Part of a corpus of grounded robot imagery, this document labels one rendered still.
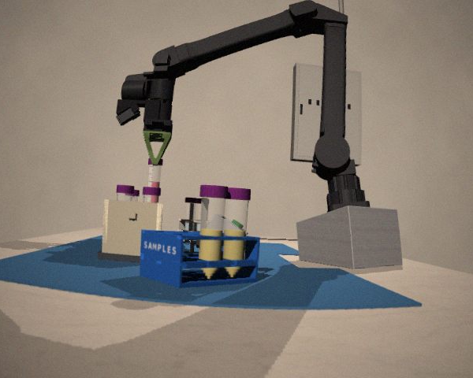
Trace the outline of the white tube rack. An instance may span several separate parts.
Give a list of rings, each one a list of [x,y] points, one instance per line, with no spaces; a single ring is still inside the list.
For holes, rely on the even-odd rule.
[[[190,231],[185,231],[184,230],[184,223],[185,221],[191,221],[191,222],[198,222],[200,223],[200,220],[185,220],[185,219],[179,219],[179,223],[178,223],[178,231],[179,232],[190,232]],[[191,242],[190,239],[184,239],[185,242]]]

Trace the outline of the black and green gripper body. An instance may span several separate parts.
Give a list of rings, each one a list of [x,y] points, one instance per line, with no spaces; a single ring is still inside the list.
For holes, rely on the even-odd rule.
[[[144,119],[144,131],[151,132],[171,132],[173,130],[173,121],[171,120],[172,113],[172,102],[166,100],[166,103],[163,103],[163,99],[160,104],[159,120],[156,119]],[[156,129],[158,128],[158,129]]]

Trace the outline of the blue bench mat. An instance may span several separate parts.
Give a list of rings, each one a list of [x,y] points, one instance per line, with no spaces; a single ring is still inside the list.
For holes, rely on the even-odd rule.
[[[260,243],[257,282],[174,287],[140,276],[140,263],[98,259],[102,235],[0,259],[0,280],[147,302],[241,309],[377,309],[422,306],[342,269],[299,268],[283,243]],[[280,252],[283,251],[283,252]],[[280,252],[280,253],[278,253]]]

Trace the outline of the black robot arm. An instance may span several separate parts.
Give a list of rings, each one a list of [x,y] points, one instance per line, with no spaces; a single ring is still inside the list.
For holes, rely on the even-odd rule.
[[[207,62],[290,35],[296,39],[310,34],[324,35],[321,126],[311,172],[327,180],[327,212],[345,206],[370,207],[344,139],[347,23],[347,15],[306,0],[291,4],[289,9],[271,17],[192,43],[167,47],[154,55],[153,72],[126,76],[121,99],[117,100],[116,118],[121,126],[127,124],[140,116],[141,107],[145,108],[143,122],[159,119],[159,99],[163,103],[166,99],[173,101],[176,78]]]

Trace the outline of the blue sample rack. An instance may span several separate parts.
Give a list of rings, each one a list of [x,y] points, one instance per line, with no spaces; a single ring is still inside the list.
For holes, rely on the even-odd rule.
[[[208,236],[193,233],[199,232],[141,230],[140,276],[179,288],[257,282],[260,237]],[[183,254],[184,239],[222,240],[222,248],[223,240],[246,240],[245,259],[222,258],[224,261],[206,261],[199,259],[199,253]],[[243,267],[235,277],[229,277],[223,268],[240,266]],[[220,269],[211,279],[207,279],[202,270],[182,271],[204,268]]]

